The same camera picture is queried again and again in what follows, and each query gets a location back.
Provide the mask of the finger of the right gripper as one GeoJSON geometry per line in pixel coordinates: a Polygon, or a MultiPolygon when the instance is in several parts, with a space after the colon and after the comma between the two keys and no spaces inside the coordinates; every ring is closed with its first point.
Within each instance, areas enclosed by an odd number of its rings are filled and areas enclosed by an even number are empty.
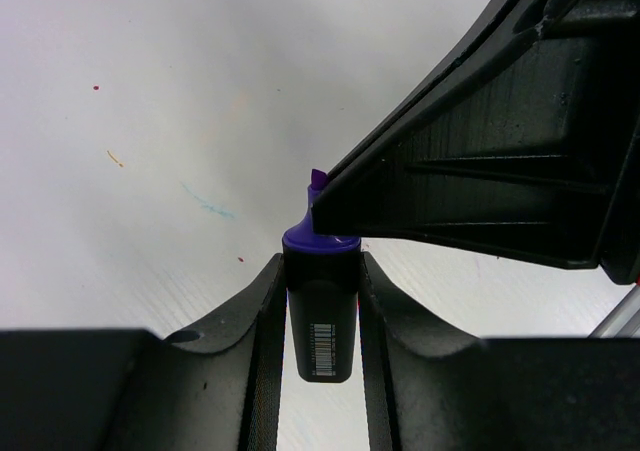
{"type": "Polygon", "coordinates": [[[639,0],[490,0],[329,174],[317,232],[639,277],[639,0]]]}

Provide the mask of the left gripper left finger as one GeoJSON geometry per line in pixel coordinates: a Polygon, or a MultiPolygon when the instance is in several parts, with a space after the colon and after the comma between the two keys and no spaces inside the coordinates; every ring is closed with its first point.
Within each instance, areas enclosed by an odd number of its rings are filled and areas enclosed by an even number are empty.
{"type": "Polygon", "coordinates": [[[144,329],[1,334],[5,450],[272,450],[284,262],[160,338],[144,329]]]}

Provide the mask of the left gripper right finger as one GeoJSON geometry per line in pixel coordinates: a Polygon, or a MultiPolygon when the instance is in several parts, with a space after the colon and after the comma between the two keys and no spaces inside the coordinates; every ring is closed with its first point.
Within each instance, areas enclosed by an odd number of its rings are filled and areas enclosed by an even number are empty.
{"type": "Polygon", "coordinates": [[[360,259],[359,314],[374,450],[635,450],[639,343],[478,338],[360,259]]]}

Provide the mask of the black purple highlighter pen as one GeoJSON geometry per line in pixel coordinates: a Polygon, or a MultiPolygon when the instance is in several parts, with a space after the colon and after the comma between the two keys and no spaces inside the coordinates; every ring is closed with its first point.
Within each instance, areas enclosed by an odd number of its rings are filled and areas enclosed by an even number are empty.
{"type": "Polygon", "coordinates": [[[355,346],[361,240],[313,230],[312,207],[328,183],[311,171],[307,210],[282,237],[297,370],[307,382],[349,379],[355,346]]]}

